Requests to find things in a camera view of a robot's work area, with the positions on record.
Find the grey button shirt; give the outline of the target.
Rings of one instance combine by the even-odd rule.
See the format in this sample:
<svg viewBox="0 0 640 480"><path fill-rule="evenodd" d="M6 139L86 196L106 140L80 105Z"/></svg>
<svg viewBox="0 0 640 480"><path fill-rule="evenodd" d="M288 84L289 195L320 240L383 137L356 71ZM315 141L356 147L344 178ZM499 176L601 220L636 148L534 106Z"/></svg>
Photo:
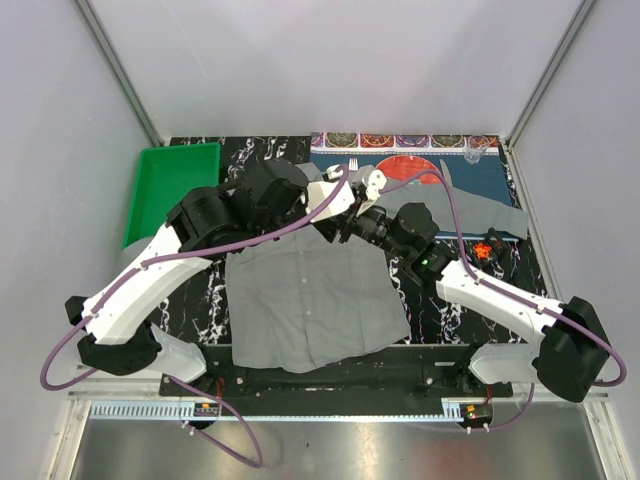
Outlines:
<svg viewBox="0 0 640 480"><path fill-rule="evenodd" d="M227 255L234 365L307 373L410 334L384 253L331 245L312 226Z"/></svg>

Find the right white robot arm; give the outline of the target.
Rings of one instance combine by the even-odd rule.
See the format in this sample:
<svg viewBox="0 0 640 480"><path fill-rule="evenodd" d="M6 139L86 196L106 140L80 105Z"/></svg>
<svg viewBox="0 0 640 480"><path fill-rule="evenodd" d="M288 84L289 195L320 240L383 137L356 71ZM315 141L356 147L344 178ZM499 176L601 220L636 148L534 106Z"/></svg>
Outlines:
<svg viewBox="0 0 640 480"><path fill-rule="evenodd" d="M512 345L484 345L454 371L454 384L476 396L498 382L539 383L556 396L580 403L611 357L608 337L593 305L577 296L567 302L521 290L470 266L436 241L438 225L422 203L385 209L351 207L337 222L339 239L351 236L399 260L419 287L511 330Z"/></svg>

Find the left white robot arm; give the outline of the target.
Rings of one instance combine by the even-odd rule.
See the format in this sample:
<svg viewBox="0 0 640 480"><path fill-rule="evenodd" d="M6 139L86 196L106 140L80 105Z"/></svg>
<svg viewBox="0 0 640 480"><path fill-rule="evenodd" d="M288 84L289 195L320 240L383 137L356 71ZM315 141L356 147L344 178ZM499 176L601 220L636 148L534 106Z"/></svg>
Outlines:
<svg viewBox="0 0 640 480"><path fill-rule="evenodd" d="M347 211L354 202L351 164L311 181L297 165L268 160L235 180L189 191L143 251L102 291L72 297L66 307L84 336L83 365L115 376L151 370L180 379L196 396L215 386L216 372L194 343L154 325L152 311L218 258Z"/></svg>

